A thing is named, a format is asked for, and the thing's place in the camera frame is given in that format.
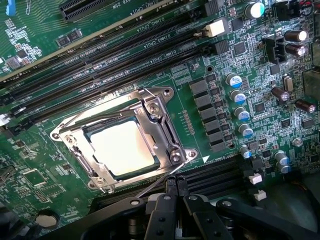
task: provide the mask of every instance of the solid capacitor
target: solid capacitor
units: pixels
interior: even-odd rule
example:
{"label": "solid capacitor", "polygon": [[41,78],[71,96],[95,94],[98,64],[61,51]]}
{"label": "solid capacitor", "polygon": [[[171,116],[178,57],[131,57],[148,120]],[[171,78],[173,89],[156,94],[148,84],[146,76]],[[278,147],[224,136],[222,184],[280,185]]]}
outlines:
{"label": "solid capacitor", "polygon": [[298,108],[301,109],[305,112],[307,112],[308,114],[312,114],[313,112],[316,111],[317,107],[315,104],[310,103],[308,101],[305,101],[303,99],[298,99],[297,101],[295,101],[294,105]]}
{"label": "solid capacitor", "polygon": [[242,134],[245,138],[251,138],[254,134],[254,131],[250,128],[250,126],[246,123],[243,123],[238,128],[239,133]]}
{"label": "solid capacitor", "polygon": [[230,99],[236,104],[244,104],[246,101],[246,95],[244,95],[240,90],[233,90],[230,92]]}
{"label": "solid capacitor", "polygon": [[249,112],[243,107],[239,106],[234,111],[233,114],[238,118],[238,120],[245,122],[250,119]]}
{"label": "solid capacitor", "polygon": [[248,159],[252,155],[247,145],[240,146],[239,152],[241,153],[244,159]]}
{"label": "solid capacitor", "polygon": [[307,39],[307,32],[303,30],[288,30],[284,34],[284,39],[290,42],[302,42]]}
{"label": "solid capacitor", "polygon": [[242,85],[242,78],[232,72],[225,77],[225,83],[233,88],[240,88]]}
{"label": "solid capacitor", "polygon": [[297,45],[294,43],[288,43],[287,45],[285,45],[284,49],[288,54],[294,55],[296,57],[301,57],[306,53],[305,46]]}
{"label": "solid capacitor", "polygon": [[281,101],[287,101],[290,98],[290,94],[287,91],[282,90],[280,87],[275,86],[271,89],[273,96],[278,98]]}
{"label": "solid capacitor", "polygon": [[261,2],[250,2],[244,9],[248,19],[258,19],[265,13],[265,5]]}

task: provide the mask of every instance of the expansion slot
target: expansion slot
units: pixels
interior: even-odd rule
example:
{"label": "expansion slot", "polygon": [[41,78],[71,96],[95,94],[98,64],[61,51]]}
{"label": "expansion slot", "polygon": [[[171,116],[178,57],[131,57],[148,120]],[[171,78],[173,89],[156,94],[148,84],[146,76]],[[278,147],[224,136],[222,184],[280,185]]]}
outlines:
{"label": "expansion slot", "polygon": [[[152,56],[155,55],[156,53],[158,53],[159,51],[163,51],[165,49],[167,49],[169,46],[172,45],[184,45],[188,42],[191,42],[193,39],[193,31],[187,31],[181,35],[177,35],[175,37],[172,37],[170,39],[166,39],[166,41],[162,41],[161,43],[151,46],[149,48],[145,48],[146,45],[141,45],[140,46],[140,51],[139,52],[134,52],[134,54],[132,54],[129,57],[126,57],[123,59],[123,61],[120,62],[116,62],[114,61],[113,63],[107,63],[108,59],[112,59],[113,56],[108,56],[108,57],[104,57],[103,59],[100,59],[99,61],[94,62],[94,65],[91,66],[90,69],[92,74],[89,76],[84,75],[84,77],[79,77],[78,79],[74,80],[73,76],[71,75],[68,79],[62,79],[61,82],[63,82],[64,84],[60,84],[57,83],[57,85],[61,88],[61,90],[57,90],[57,89],[52,89],[54,91],[54,93],[52,94],[48,94],[48,92],[46,92],[45,94],[41,95],[38,98],[35,98],[35,96],[33,96],[34,100],[32,100],[31,102],[27,101],[25,104],[21,104],[17,107],[14,107],[11,112],[13,114],[15,114],[16,112],[18,112],[18,116],[22,115],[22,114],[26,114],[29,113],[30,111],[34,110],[34,108],[39,107],[43,104],[45,104],[46,102],[49,102],[51,100],[57,99],[59,96],[68,94],[72,91],[81,89],[84,87],[85,84],[92,84],[93,82],[97,82],[99,79],[103,79],[106,76],[112,76],[115,75],[116,73],[119,73],[120,71],[129,71],[130,68],[132,68],[133,66],[139,65],[140,63],[144,63],[146,62],[148,59],[151,59],[150,61],[152,61],[152,58],[147,58],[148,56]],[[85,73],[86,71],[89,71],[88,69],[83,69],[82,73]]]}
{"label": "expansion slot", "polygon": [[117,28],[118,26],[121,26],[121,25],[123,25],[123,24],[125,24],[127,22],[130,22],[130,21],[134,21],[135,19],[139,19],[140,16],[144,16],[144,15],[146,15],[147,13],[149,13],[151,11],[155,11],[158,8],[166,7],[166,6],[169,6],[171,4],[173,4],[172,0],[162,0],[159,3],[156,3],[156,4],[150,6],[150,7],[146,8],[146,9],[143,9],[140,12],[132,14],[132,15],[126,17],[125,19],[121,20],[121,21],[115,22],[115,23],[109,25],[108,27],[105,27],[105,28],[103,28],[103,29],[101,29],[99,31],[96,31],[95,33],[92,33],[92,34],[90,34],[88,36],[85,36],[79,41],[71,43],[68,46],[66,46],[66,47],[64,47],[64,48],[62,48],[62,49],[60,49],[60,50],[58,50],[58,51],[56,51],[56,52],[54,52],[52,54],[49,54],[49,55],[47,55],[47,56],[45,56],[45,57],[43,57],[43,58],[31,63],[31,64],[28,64],[25,67],[22,67],[22,68],[20,68],[20,69],[18,69],[16,71],[4,76],[4,77],[1,77],[0,78],[0,82],[3,82],[3,81],[10,82],[10,81],[19,80],[19,79],[21,79],[21,77],[24,74],[28,74],[30,72],[33,72],[33,70],[37,70],[38,67],[41,64],[43,64],[43,63],[45,63],[47,61],[50,62],[50,61],[56,59],[57,56],[64,55],[69,50],[77,49],[77,48],[81,47],[81,45],[83,43],[89,42],[89,41],[97,38],[100,35],[104,35],[105,33]]}
{"label": "expansion slot", "polygon": [[[237,155],[220,162],[207,164],[196,169],[182,172],[181,174],[185,176],[188,183],[190,193],[205,195],[209,200],[212,200],[221,196],[243,191],[245,186],[242,174],[237,165],[238,158],[241,158],[241,156]],[[152,182],[147,182],[130,189],[97,197],[91,204],[89,214],[125,198],[134,197],[151,184]],[[162,182],[150,192],[146,193],[142,199],[147,201],[150,195],[164,193],[164,191],[165,183]]]}
{"label": "expansion slot", "polygon": [[76,22],[116,0],[68,0],[59,9],[67,22]]}

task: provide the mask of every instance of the green circuit board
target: green circuit board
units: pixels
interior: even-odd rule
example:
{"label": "green circuit board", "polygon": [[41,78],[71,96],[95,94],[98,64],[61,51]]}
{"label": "green circuit board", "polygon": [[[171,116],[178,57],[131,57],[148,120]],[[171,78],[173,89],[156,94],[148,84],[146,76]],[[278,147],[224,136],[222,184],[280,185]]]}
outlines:
{"label": "green circuit board", "polygon": [[[6,33],[0,36],[3,43],[0,47],[1,77],[12,72],[8,66],[5,66],[5,61],[16,54],[15,46],[12,44],[13,38],[8,35],[10,32],[8,29],[13,29],[13,27],[9,28],[8,23],[15,26],[15,31],[24,31],[24,35],[21,33],[24,37],[15,39],[14,43],[25,44],[23,46],[26,46],[27,49],[36,49],[37,53],[33,56],[36,58],[34,60],[38,60],[59,50],[56,42],[59,36],[64,36],[75,30],[81,30],[83,36],[88,36],[130,16],[130,14],[135,14],[137,11],[142,11],[148,6],[158,3],[158,0],[121,0],[118,1],[119,7],[113,7],[115,4],[109,5],[75,23],[66,22],[61,18],[58,5],[62,2],[63,0],[56,0],[44,4],[41,0],[20,1],[17,3],[16,16],[8,17],[3,11],[0,13],[0,31]],[[183,147],[198,151],[198,157],[183,170],[228,159],[239,154],[239,147],[245,144],[249,146],[252,155],[258,155],[262,158],[261,173],[265,176],[265,185],[272,184],[282,175],[276,167],[277,161],[273,157],[274,153],[279,150],[284,151],[290,158],[292,169],[301,169],[305,174],[317,172],[320,167],[319,112],[316,110],[314,113],[306,113],[294,105],[295,100],[302,98],[319,107],[319,103],[315,99],[304,95],[302,77],[302,72],[312,67],[311,50],[308,48],[314,37],[313,18],[309,16],[294,18],[290,21],[279,21],[271,7],[274,2],[265,0],[263,3],[265,5],[264,15],[258,19],[247,19],[244,16],[246,3],[227,0],[218,13],[200,17],[183,26],[172,26],[172,28],[166,29],[166,32],[153,36],[149,41],[126,51],[121,57],[123,60],[130,59],[146,51],[161,48],[162,43],[171,41],[170,38],[184,36],[189,30],[202,29],[220,17],[227,19],[230,31],[228,34],[218,38],[190,39],[186,37],[184,42],[179,43],[180,45],[166,46],[161,53],[152,52],[152,56],[144,56],[145,61],[141,58],[139,61],[137,60],[136,64],[129,65],[130,68],[128,67],[126,70],[132,73],[136,70],[140,71],[145,66],[170,60],[205,44],[227,40],[229,49],[223,54],[203,56],[196,53],[195,57],[190,59],[186,57],[186,61],[175,62],[172,67],[158,71],[153,75],[147,75],[141,81],[128,83],[124,88],[119,88],[109,95],[85,103],[74,104],[72,108],[37,122],[15,137],[8,138],[7,135],[1,133],[0,167],[13,165],[16,172],[12,178],[0,186],[0,201],[30,225],[34,224],[37,213],[42,209],[52,209],[60,215],[59,227],[84,217],[89,211],[88,207],[92,200],[103,193],[99,189],[88,187],[90,179],[86,171],[63,143],[55,142],[50,138],[51,131],[63,119],[75,113],[90,109],[97,103],[106,101],[110,96],[118,97],[141,87],[170,86],[173,88],[174,97],[167,103],[170,118]],[[113,48],[121,41],[149,28],[150,25],[156,26],[162,21],[182,16],[200,8],[203,4],[202,0],[192,0],[117,36],[108,38],[105,44]],[[0,3],[0,7],[3,9],[5,5],[4,1]],[[237,18],[243,19],[243,26],[239,29],[235,29],[232,22]],[[279,65],[279,72],[271,74],[271,67],[274,64],[268,62],[263,39],[271,35],[283,35],[287,30],[308,32],[307,40],[303,42],[307,53],[299,58],[288,54],[286,63]],[[239,54],[235,51],[235,46],[238,44],[243,44],[245,47],[244,51]],[[55,68],[62,69],[68,65],[66,61],[63,64],[57,65]],[[92,64],[90,71],[96,71],[95,66]],[[102,71],[103,68],[104,66],[101,66],[101,68],[97,68],[97,71]],[[46,76],[51,69],[44,70],[36,77]],[[242,78],[242,86],[239,89],[246,96],[246,101],[242,106],[250,114],[250,120],[247,121],[247,124],[254,131],[250,138],[243,137],[238,131],[241,122],[235,117],[234,109],[239,105],[230,99],[229,94],[233,88],[225,82],[229,73],[236,73]],[[118,74],[119,72],[115,68],[113,76]],[[293,91],[287,102],[279,104],[271,94],[271,89],[274,86],[283,87],[283,75],[285,74],[290,75],[293,79]],[[35,89],[24,98],[2,106],[0,114],[18,108],[34,98],[45,99],[49,96],[48,94],[61,90],[74,79],[72,77],[62,78],[55,84]],[[225,127],[221,130],[225,146],[217,152],[213,152],[210,146],[190,87],[190,82],[198,79],[206,81],[216,114],[221,116],[218,118],[219,125]],[[34,79],[31,77],[26,81],[17,82],[17,84],[2,89],[1,93],[3,95],[9,94],[32,81]],[[39,104],[32,111],[12,119],[8,125],[16,126],[23,119],[45,113],[70,99],[90,93],[92,89],[101,88],[104,85],[106,85],[106,81],[98,79],[84,87],[70,90],[68,93],[61,94],[44,104]],[[312,120],[313,124],[304,127],[302,122],[308,120]],[[302,146],[292,145],[292,141],[296,138],[303,139]]]}

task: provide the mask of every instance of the screw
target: screw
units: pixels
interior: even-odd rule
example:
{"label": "screw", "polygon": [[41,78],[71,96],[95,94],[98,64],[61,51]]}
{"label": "screw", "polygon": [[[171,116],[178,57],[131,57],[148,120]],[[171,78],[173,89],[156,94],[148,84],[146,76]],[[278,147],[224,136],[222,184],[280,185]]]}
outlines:
{"label": "screw", "polygon": [[133,201],[131,201],[130,203],[131,203],[131,205],[138,205],[138,204],[140,203],[140,201],[138,201],[138,200],[133,200]]}
{"label": "screw", "polygon": [[196,152],[191,151],[191,152],[189,152],[188,155],[189,155],[189,157],[194,158],[196,156]]}
{"label": "screw", "polygon": [[171,91],[169,89],[166,89],[164,90],[163,95],[168,98],[171,96]]}
{"label": "screw", "polygon": [[223,201],[222,204],[227,206],[227,207],[230,207],[232,205],[232,203],[229,202],[229,201]]}
{"label": "screw", "polygon": [[170,155],[170,159],[171,159],[171,161],[177,163],[177,162],[181,161],[181,155],[179,152],[173,151]]}
{"label": "screw", "polygon": [[59,139],[59,134],[57,134],[57,133],[53,133],[51,136],[54,139]]}
{"label": "screw", "polygon": [[150,103],[148,105],[148,111],[149,113],[155,115],[159,112],[159,107],[155,103]]}
{"label": "screw", "polygon": [[195,195],[191,195],[191,196],[189,196],[189,199],[194,201],[194,200],[197,200],[197,199],[198,199],[198,197],[197,197],[197,196],[195,196]]}

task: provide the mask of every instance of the black memory slot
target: black memory slot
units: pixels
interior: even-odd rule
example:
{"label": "black memory slot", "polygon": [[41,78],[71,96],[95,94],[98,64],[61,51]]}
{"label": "black memory slot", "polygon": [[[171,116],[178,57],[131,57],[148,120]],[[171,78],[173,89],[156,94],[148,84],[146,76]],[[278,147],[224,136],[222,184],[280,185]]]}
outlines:
{"label": "black memory slot", "polygon": [[[190,60],[197,58],[200,55],[201,54],[200,54],[200,51],[198,48],[191,49],[189,51],[186,51],[184,54],[180,54],[180,55],[171,57],[167,60],[159,62],[158,64],[154,64],[150,67],[146,67],[143,70],[141,70],[133,75],[125,77],[121,81],[119,81],[119,85],[121,85],[123,83],[130,82],[133,79],[144,78],[145,76],[152,76],[152,75],[154,75],[158,72],[162,72],[170,67],[172,68],[175,65],[178,66],[180,64],[189,62]],[[44,110],[40,113],[37,113],[35,115],[32,115],[29,118],[32,120],[33,123],[38,123],[40,121],[46,120],[53,115],[62,113],[62,112],[69,110],[71,108],[79,107],[85,102],[97,99],[97,98],[101,97],[101,94],[104,95],[104,94],[106,94],[106,92],[111,92],[113,86],[117,87],[118,84],[116,84],[116,83],[113,83],[113,85],[108,84],[108,85],[103,86],[101,88],[98,88],[92,92],[88,92],[88,93],[82,94],[80,96],[74,97],[67,102],[64,102],[64,103],[59,104],[57,106],[46,109],[46,110]]]}
{"label": "black memory slot", "polygon": [[75,62],[64,68],[57,70],[56,72],[51,72],[50,75],[45,75],[43,77],[40,77],[29,84],[23,85],[17,90],[13,90],[12,92],[2,96],[1,98],[2,99],[14,98],[15,100],[22,99],[27,95],[34,93],[35,91],[38,91],[44,87],[52,85],[64,78],[67,78],[77,72],[82,71],[86,65],[95,64],[99,61],[103,61],[103,57],[110,58],[116,54],[119,54],[122,51],[124,52],[136,47],[138,45],[137,41],[140,41],[139,44],[143,44],[151,40],[152,38],[156,37],[153,35],[157,35],[162,31],[169,32],[169,29],[171,30],[177,29],[183,26],[186,23],[186,21],[188,21],[186,20],[188,19],[188,17],[189,17],[188,15],[184,14],[183,16],[169,19],[163,23],[160,23],[160,25],[151,27],[146,31],[140,32],[132,37],[127,38],[126,40],[122,41],[120,44],[114,47],[104,48],[98,51],[97,53],[94,53],[93,55],[88,56],[86,59],[83,59],[80,62]]}
{"label": "black memory slot", "polygon": [[20,104],[19,106],[13,108],[11,112],[15,112],[20,108],[26,108],[23,112],[28,113],[32,111],[34,108],[37,108],[44,103],[47,103],[49,101],[52,101],[53,99],[56,99],[58,97],[61,97],[65,94],[68,94],[70,92],[76,91],[80,88],[83,88],[85,85],[92,84],[94,81],[97,81],[96,79],[105,78],[106,76],[116,74],[122,70],[125,70],[127,68],[130,68],[132,66],[138,65],[139,63],[142,63],[146,61],[146,57],[149,57],[150,55],[154,55],[158,53],[159,51],[163,51],[167,49],[167,47],[174,46],[175,48],[178,46],[183,46],[186,43],[189,43],[192,41],[191,37],[193,36],[192,32],[186,32],[185,34],[178,35],[175,38],[170,39],[170,42],[162,42],[154,47],[150,47],[149,49],[137,53],[133,55],[132,57],[126,58],[124,61],[115,63],[114,65],[110,65],[107,70],[99,71],[94,76],[87,76],[82,79],[77,79],[74,82],[71,82],[69,84],[66,84],[62,87],[61,90],[55,90],[54,93],[46,93],[43,96],[37,97],[31,101],[26,102],[25,104]]}
{"label": "black memory slot", "polygon": [[[180,174],[185,176],[190,193],[205,195],[209,200],[213,200],[221,196],[241,192],[245,189],[243,178],[237,165],[238,158],[241,158],[241,156],[237,155],[219,162],[203,165],[192,170],[181,172]],[[225,171],[221,172],[221,166],[223,166],[227,172],[230,172],[230,174],[226,174]],[[198,179],[201,180],[202,175],[208,176],[209,179],[212,179],[213,177],[220,178],[220,182],[217,184],[216,182],[208,179],[205,184],[201,183],[198,185]],[[148,182],[131,187],[130,189],[119,190],[112,194],[97,197],[92,201],[89,214],[125,198],[134,197],[151,184],[152,182]],[[161,182],[158,186],[147,192],[142,199],[147,201],[150,195],[164,192],[165,183]]]}

